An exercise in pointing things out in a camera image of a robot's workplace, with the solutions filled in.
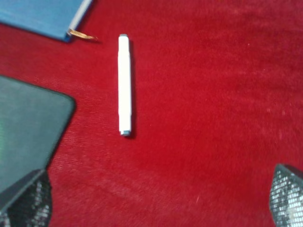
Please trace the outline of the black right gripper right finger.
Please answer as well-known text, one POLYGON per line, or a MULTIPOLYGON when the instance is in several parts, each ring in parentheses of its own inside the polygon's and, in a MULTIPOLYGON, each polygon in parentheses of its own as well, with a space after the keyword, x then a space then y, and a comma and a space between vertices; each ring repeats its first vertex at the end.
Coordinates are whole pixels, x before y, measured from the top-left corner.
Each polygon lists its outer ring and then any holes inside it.
POLYGON ((279 164, 275 167, 269 194, 269 209, 277 227, 303 225, 303 172, 279 164))

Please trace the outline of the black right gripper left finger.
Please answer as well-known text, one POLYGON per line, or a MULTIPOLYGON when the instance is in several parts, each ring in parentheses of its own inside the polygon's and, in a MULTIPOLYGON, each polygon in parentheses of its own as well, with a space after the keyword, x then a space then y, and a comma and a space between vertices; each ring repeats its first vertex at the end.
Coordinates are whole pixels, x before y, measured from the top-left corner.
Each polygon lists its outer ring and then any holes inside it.
POLYGON ((0 193, 2 227, 47 227, 52 216, 52 194, 46 170, 27 174, 0 193))

